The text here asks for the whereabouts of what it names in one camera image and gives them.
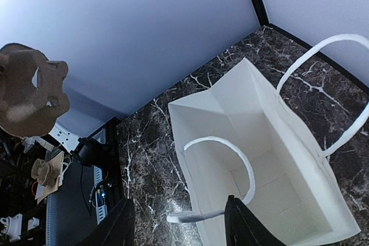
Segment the brown pulp cup carrier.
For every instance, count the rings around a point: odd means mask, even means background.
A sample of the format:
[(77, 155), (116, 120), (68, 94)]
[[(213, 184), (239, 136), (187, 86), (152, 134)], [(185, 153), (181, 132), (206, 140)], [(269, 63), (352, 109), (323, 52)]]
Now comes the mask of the brown pulp cup carrier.
[(1, 129), (15, 137), (47, 135), (70, 109), (63, 92), (69, 68), (18, 43), (1, 48)]

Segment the stack of pulp carriers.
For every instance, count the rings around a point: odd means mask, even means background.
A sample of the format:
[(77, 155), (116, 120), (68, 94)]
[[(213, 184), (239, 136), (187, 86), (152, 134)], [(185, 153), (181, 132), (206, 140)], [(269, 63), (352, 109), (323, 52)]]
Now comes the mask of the stack of pulp carriers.
[(43, 187), (58, 186), (62, 173), (62, 161), (36, 159), (31, 168), (31, 178)]

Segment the brown paper bag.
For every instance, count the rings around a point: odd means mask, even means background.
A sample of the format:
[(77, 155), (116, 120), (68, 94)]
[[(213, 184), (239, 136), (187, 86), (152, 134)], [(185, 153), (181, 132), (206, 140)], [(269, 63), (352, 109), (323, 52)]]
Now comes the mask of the brown paper bag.
[(363, 127), (368, 109), (324, 150), (280, 96), (295, 70), (337, 41), (368, 47), (360, 35), (329, 37), (297, 59), (277, 86), (243, 59), (209, 89), (169, 103), (192, 209), (168, 215), (168, 222), (196, 223), (204, 245), (224, 245), (225, 205), (233, 195), (277, 243), (325, 245), (360, 232), (327, 156)]

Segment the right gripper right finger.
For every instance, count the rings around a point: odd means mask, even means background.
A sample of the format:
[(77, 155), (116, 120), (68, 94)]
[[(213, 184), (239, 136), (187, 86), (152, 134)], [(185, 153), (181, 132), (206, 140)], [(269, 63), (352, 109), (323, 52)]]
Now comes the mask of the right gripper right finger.
[(263, 226), (239, 198), (233, 195), (228, 197), (224, 221), (227, 246), (284, 245)]

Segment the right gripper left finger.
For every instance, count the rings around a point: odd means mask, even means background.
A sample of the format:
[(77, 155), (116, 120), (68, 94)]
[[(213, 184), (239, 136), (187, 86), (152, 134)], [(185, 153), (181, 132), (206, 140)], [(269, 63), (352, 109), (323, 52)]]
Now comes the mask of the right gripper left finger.
[(121, 199), (94, 230), (77, 245), (134, 245), (135, 209), (131, 199)]

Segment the small circuit board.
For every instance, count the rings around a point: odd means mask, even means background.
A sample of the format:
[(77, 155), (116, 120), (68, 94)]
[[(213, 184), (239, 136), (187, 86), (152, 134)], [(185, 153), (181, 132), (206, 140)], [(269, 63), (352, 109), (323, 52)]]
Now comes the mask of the small circuit board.
[(91, 193), (91, 202), (94, 206), (104, 206), (106, 203), (105, 190), (102, 184), (97, 184)]

